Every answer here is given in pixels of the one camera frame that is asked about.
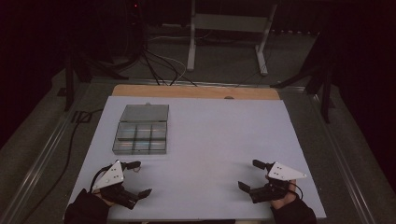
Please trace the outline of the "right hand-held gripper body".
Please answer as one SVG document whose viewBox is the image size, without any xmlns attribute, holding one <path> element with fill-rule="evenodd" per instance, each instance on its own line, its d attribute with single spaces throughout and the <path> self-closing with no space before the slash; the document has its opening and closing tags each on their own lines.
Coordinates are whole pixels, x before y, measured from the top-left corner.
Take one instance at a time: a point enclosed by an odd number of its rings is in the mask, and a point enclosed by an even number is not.
<svg viewBox="0 0 396 224">
<path fill-rule="evenodd" d="M 253 203 L 279 200 L 289 191 L 290 180 L 306 178 L 306 174 L 279 162 L 266 163 L 268 183 L 257 189 L 250 189 L 249 196 Z"/>
</svg>

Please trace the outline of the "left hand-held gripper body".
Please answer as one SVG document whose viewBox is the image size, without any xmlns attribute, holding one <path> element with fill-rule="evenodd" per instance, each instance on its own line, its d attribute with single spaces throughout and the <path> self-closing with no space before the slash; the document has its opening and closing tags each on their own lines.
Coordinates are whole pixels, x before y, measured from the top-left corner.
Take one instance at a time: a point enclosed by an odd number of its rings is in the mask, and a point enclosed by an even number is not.
<svg viewBox="0 0 396 224">
<path fill-rule="evenodd" d="M 122 185 L 126 163 L 116 160 L 113 164 L 99 170 L 92 180 L 92 191 L 100 190 L 105 199 L 128 209 L 133 209 L 138 197 L 127 191 Z"/>
</svg>

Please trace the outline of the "person's left hand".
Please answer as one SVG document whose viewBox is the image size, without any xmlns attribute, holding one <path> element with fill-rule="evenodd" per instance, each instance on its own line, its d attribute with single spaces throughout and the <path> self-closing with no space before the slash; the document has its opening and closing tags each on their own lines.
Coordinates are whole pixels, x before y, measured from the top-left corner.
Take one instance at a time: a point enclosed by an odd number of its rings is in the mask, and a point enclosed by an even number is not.
<svg viewBox="0 0 396 224">
<path fill-rule="evenodd" d="M 108 206 L 110 206 L 110 207 L 113 206 L 113 205 L 115 205 L 114 202 L 111 202 L 111 201 L 105 199 L 105 198 L 102 196 L 100 190 L 96 190 L 96 191 L 94 191 L 92 194 L 93 194 L 94 196 L 98 197 L 99 199 L 101 199 L 103 202 L 105 202 L 105 203 L 106 203 Z"/>
</svg>

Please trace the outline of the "person's right hand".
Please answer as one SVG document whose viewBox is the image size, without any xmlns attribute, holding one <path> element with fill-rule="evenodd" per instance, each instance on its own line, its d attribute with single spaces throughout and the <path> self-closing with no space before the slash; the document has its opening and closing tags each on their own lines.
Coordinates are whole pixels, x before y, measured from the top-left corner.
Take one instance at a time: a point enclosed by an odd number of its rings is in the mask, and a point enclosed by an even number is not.
<svg viewBox="0 0 396 224">
<path fill-rule="evenodd" d="M 288 193 L 282 199 L 271 201 L 270 202 L 271 206 L 274 209 L 280 209 L 283 206 L 292 203 L 297 197 L 295 190 L 296 190 L 296 181 L 290 180 Z"/>
</svg>

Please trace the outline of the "clear plastic compartment box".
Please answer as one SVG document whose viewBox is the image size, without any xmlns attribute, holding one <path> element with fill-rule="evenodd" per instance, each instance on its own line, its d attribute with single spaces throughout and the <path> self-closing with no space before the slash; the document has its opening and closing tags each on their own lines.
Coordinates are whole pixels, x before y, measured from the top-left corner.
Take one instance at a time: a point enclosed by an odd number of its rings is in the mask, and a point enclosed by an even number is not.
<svg viewBox="0 0 396 224">
<path fill-rule="evenodd" d="M 167 148 L 169 105 L 127 105 L 112 151 L 116 155 L 162 155 Z"/>
</svg>

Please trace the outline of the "white table mat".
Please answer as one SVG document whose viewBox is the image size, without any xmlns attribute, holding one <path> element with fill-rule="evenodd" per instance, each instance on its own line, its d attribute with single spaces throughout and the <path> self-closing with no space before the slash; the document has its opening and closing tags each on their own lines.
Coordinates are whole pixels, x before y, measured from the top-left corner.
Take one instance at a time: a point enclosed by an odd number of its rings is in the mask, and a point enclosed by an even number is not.
<svg viewBox="0 0 396 224">
<path fill-rule="evenodd" d="M 123 186 L 150 195 L 134 209 L 114 206 L 109 219 L 206 220 L 271 217 L 268 203 L 253 203 L 238 188 L 265 182 L 253 161 L 277 161 L 310 172 L 285 104 L 280 100 L 115 97 L 107 99 L 72 196 L 90 186 L 102 167 L 118 159 L 112 151 L 121 114 L 127 105 L 168 105 L 167 151 L 163 155 L 122 155 L 140 161 Z"/>
</svg>

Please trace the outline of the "black metal stand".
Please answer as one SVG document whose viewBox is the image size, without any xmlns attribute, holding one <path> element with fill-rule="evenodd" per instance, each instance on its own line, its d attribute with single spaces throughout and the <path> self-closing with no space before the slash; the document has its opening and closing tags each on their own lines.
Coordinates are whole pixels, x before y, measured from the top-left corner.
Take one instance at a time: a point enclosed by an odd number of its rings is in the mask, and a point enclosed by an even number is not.
<svg viewBox="0 0 396 224">
<path fill-rule="evenodd" d="M 271 88 L 283 89 L 306 77 L 310 77 L 304 87 L 307 94 L 317 94 L 321 91 L 320 114 L 326 123 L 330 122 L 329 107 L 332 85 L 332 70 L 335 67 L 335 51 L 332 49 L 331 35 L 321 31 L 304 60 L 300 71 L 279 83 L 271 85 Z"/>
<path fill-rule="evenodd" d="M 92 66 L 98 69 L 105 75 L 114 79 L 124 80 L 125 77 L 119 75 L 108 67 L 105 67 L 82 50 L 78 49 L 72 43 L 66 44 L 64 54 L 64 71 L 65 71 L 65 111 L 69 111 L 75 101 L 75 80 L 77 77 L 79 81 L 90 82 L 92 75 L 89 67 Z"/>
</svg>

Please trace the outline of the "wooden table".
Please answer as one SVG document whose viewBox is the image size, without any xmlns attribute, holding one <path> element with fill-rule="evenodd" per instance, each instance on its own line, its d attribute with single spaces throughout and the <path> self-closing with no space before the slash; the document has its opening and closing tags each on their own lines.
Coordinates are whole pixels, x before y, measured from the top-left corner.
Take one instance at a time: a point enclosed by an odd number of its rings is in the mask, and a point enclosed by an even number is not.
<svg viewBox="0 0 396 224">
<path fill-rule="evenodd" d="M 205 98 L 235 100 L 279 100 L 274 89 L 189 87 L 189 86 L 150 86 L 117 85 L 112 96 L 166 97 L 166 98 Z"/>
</svg>

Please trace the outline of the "white metal stand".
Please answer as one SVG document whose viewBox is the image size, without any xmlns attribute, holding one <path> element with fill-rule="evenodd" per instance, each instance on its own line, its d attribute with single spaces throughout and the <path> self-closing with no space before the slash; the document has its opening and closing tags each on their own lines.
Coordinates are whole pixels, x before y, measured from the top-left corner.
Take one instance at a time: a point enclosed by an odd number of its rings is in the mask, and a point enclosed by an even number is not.
<svg viewBox="0 0 396 224">
<path fill-rule="evenodd" d="M 249 17 L 221 14 L 203 14 L 196 12 L 196 0 L 191 0 L 190 46 L 187 60 L 187 70 L 193 71 L 195 66 L 197 29 L 209 31 L 251 32 L 262 34 L 262 41 L 255 46 L 259 73 L 268 75 L 268 68 L 264 57 L 264 47 L 270 34 L 278 3 L 272 3 L 268 15 L 265 17 Z"/>
</svg>

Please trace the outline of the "metal floor rail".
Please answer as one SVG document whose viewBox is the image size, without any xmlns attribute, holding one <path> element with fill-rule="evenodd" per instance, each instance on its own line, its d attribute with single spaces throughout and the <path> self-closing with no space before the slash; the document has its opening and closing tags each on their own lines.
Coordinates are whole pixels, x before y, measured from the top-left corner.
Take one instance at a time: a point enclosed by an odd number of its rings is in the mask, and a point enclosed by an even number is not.
<svg viewBox="0 0 396 224">
<path fill-rule="evenodd" d="M 87 83 L 76 86 L 68 110 L 65 99 L 56 95 L 58 90 L 51 89 L 0 150 L 0 224 L 18 221 L 88 88 Z"/>
<path fill-rule="evenodd" d="M 324 118 L 321 116 L 320 108 L 321 102 L 319 98 L 314 94 L 307 95 L 310 104 L 312 105 L 316 116 L 318 117 L 319 123 L 325 132 L 326 138 L 330 142 L 330 151 L 332 152 L 337 168 L 343 178 L 343 181 L 346 185 L 346 189 L 349 193 L 349 197 L 354 204 L 354 207 L 358 213 L 358 216 L 361 220 L 361 224 L 377 224 L 376 220 L 373 216 L 372 211 L 368 207 L 368 204 L 362 194 L 361 188 L 352 174 L 352 171 L 347 164 L 347 159 L 340 148 L 335 135 L 333 134 L 330 125 L 325 122 Z"/>
</svg>

